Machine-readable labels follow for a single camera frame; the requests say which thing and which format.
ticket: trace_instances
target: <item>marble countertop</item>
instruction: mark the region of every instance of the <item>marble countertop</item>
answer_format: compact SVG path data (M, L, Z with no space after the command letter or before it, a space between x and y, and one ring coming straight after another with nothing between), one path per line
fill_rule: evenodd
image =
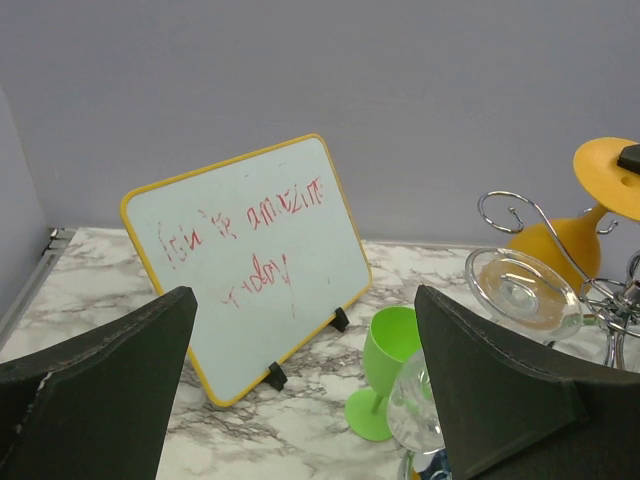
M347 398L366 386L361 352L371 317L385 306L412 305L419 284L484 312L463 276L470 250L371 242L365 249L373 286L348 309L347 332L326 328L296 352L284 364L289 381L282 392L259 385L233 407L219 409L185 363L158 479L396 478L400 447L393 440L364 441L344 419ZM155 296L124 230L80 229L0 351L0 361L84 333ZM583 357L598 349L584 345L565 348Z

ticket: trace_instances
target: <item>curved metal wire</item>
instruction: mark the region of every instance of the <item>curved metal wire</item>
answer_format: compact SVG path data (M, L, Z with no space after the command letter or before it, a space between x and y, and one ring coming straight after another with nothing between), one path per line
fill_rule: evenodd
M495 228L497 230L500 230L501 232L509 233L509 234L512 234L512 235L516 234L516 233L520 233L522 230L524 230L524 223L522 222L522 220L518 216L518 212L516 211L515 207L509 207L509 212L511 213L511 215L513 215L515 217L516 221L518 222L518 228L515 228L515 229L508 228L508 227L503 227L501 225L498 225L497 223L495 223L493 220L491 220L487 216L487 214L484 211L484 202L489 197L494 197L494 196L517 198L518 200L520 200L520 201L522 201L522 202L524 202L524 203L526 203L528 205L531 205L536 210L536 212L538 213L540 218L542 219L542 222L547 227L547 230L549 230L549 234L551 235L551 238L553 238L553 241L555 242L556 246L560 249L560 251L562 252L564 257L567 259L567 261L571 264L571 266L573 266L573 268L576 269L576 271L582 276L582 278L584 280L588 280L589 279L589 275L587 275L584 272L584 270L582 270L582 268L580 268L580 265L578 265L576 263L576 261L573 259L571 254L567 251L567 249L563 245L562 241L558 237L558 233L556 232L556 229L553 228L553 225L551 225L551 222L549 221L549 218L545 215L545 213L538 206L538 204L533 202L532 200L529 200L528 198L523 197L522 195L518 195L517 193L507 192L507 191L503 191L503 190L496 190L495 192L485 193L484 195L482 195L478 199L478 211L480 212L480 215L482 215L482 218L484 218L485 222L487 222L493 228Z
M627 262L627 283L635 279L636 271L640 266L640 250L631 255L631 258Z
M580 215L578 215L579 217L582 217L584 215L586 215L587 213L589 213L591 210L593 210L593 207L589 207L589 208L585 208L582 213ZM609 222L609 226L604 229L604 230L596 230L596 233L598 235L609 235L611 232L613 232L613 230L618 226L618 221L617 220L611 220L611 222Z
M613 330L607 330L607 345L602 365L614 368L616 366L616 338Z
M600 320L611 333L621 333L624 335L631 335L634 338L640 338L640 333L634 332L627 328L628 321L632 316L628 315L627 312L621 312L621 308L616 304L615 296L604 286L600 285L601 283L614 285L616 287L625 287L625 284L622 282L618 282L617 280L611 280L607 278L590 278L586 282L582 284L580 289L580 299L587 306L587 308L593 313L598 320ZM602 306L602 302L591 300L587 296L588 287L594 287L595 290L602 293L608 298L608 302L606 306ZM614 340L617 344L621 343L617 337L614 337Z
M627 366L624 363L624 337L627 332L626 325L624 326L625 333L616 332L616 367L620 370L626 370Z

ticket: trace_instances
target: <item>black object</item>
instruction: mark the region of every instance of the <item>black object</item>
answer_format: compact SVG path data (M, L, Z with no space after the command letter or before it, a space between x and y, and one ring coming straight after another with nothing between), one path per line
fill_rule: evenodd
M415 307L455 480L640 478L640 375L546 348L431 287Z
M196 307L179 287L0 365L0 479L155 479Z
M640 174L640 144L624 147L618 158L618 166Z
M339 332L344 332L347 329L347 326L349 325L349 317L347 317L347 314L344 313L342 307L336 310L336 318L331 320L331 322L329 322L329 325L331 325Z
M278 362L273 362L269 365L269 375L263 380L263 382L268 383L278 391L281 391L288 381L289 379L282 371L282 367L278 365Z

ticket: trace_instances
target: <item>metal rack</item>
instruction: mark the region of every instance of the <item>metal rack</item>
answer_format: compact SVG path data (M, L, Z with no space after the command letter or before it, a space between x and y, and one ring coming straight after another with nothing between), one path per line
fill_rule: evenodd
M544 211L533 201L522 195L507 191L495 191L482 195L478 199L478 211L482 218L493 228L508 234L517 234L524 230L524 222L518 216L515 207L509 207L509 212L516 219L518 226L516 228L508 228L498 225L491 220L485 213L484 203L489 197L502 196L511 197L520 200L534 208L542 219L549 234L553 238L558 249L562 252L567 261L581 275L584 282L580 288L580 292L576 292L582 303L595 315L600 325L607 334L607 347L605 358L602 364L607 367L614 367L625 370L624 362L624 340L626 335L634 338L640 338L640 331L634 330L635 326L640 324L640 281L636 280L636 272L640 267L640 250L635 252L627 263L626 279L624 282L609 278L589 278L589 276L580 268L576 261L571 257L558 234L551 225L549 218ZM604 230L598 230L598 234L607 235L611 233L618 222L612 221ZM602 295L602 299L595 299L591 292L598 292Z

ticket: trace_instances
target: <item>metal edge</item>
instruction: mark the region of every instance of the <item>metal edge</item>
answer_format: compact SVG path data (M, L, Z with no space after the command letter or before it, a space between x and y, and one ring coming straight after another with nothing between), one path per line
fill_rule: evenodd
M25 312L40 291L58 260L65 252L77 230L52 228L49 233L49 244L42 252L42 258L31 275L22 286L15 300L6 313L0 318L0 351L4 348L9 337L16 329Z

